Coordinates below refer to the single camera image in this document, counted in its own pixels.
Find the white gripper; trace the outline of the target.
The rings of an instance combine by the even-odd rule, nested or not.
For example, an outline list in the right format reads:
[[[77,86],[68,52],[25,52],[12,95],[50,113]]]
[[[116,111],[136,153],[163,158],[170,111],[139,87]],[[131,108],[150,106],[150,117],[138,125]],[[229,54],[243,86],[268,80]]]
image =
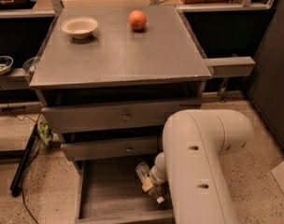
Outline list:
[[[162,185],[167,181],[166,171],[154,165],[149,171],[149,177],[156,185]],[[150,179],[146,179],[142,184],[142,190],[145,192],[150,191],[154,184]]]

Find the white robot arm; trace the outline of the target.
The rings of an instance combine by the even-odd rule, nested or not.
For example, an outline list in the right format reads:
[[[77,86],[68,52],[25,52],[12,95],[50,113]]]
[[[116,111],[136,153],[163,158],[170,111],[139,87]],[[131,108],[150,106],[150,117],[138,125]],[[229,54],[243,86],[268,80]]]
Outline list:
[[[253,141],[251,121],[229,109],[188,109],[163,127],[163,161],[157,174],[168,181],[173,208],[149,211],[143,224],[240,224],[219,156]]]

